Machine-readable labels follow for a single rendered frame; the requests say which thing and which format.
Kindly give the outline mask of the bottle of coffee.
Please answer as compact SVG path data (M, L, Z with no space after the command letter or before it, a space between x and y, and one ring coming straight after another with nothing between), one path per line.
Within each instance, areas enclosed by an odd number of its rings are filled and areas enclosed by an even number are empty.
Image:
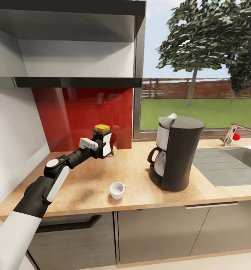
M106 142L106 145L98 153L100 159L105 159L112 153L109 145L111 134L112 130L105 124L96 125L92 130L94 142L98 143L98 145Z

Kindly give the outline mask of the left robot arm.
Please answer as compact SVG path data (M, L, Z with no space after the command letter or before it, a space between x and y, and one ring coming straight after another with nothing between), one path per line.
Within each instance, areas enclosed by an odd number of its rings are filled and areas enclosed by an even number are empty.
M69 170L90 157L98 159L105 145L106 142L98 145L94 139L81 138L79 149L47 162L44 176L28 186L22 200L0 227L0 270L19 270L47 207L55 199Z

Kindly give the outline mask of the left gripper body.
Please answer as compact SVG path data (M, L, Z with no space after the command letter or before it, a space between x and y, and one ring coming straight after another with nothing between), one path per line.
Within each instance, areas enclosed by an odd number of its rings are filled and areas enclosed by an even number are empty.
M86 147L85 149L79 148L73 152L78 156L80 163L86 161L90 157L93 157L95 159L99 158L97 148L96 149L92 149L92 148L88 148L88 147Z

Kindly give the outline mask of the coffee cup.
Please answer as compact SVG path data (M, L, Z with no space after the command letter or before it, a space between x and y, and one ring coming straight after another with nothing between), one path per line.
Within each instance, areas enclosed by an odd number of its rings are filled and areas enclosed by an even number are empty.
M115 200L119 200L123 197L126 190L126 186L120 182L113 183L110 188L111 196Z

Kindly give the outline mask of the paper coffee filter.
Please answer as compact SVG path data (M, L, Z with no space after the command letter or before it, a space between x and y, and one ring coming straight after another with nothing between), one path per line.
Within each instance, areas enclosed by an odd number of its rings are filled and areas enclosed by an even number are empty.
M177 115L175 113L173 113L172 115L170 115L168 117L159 116L158 120L160 121L163 128L169 130L170 126L172 126L172 124L174 123L176 118L177 118Z

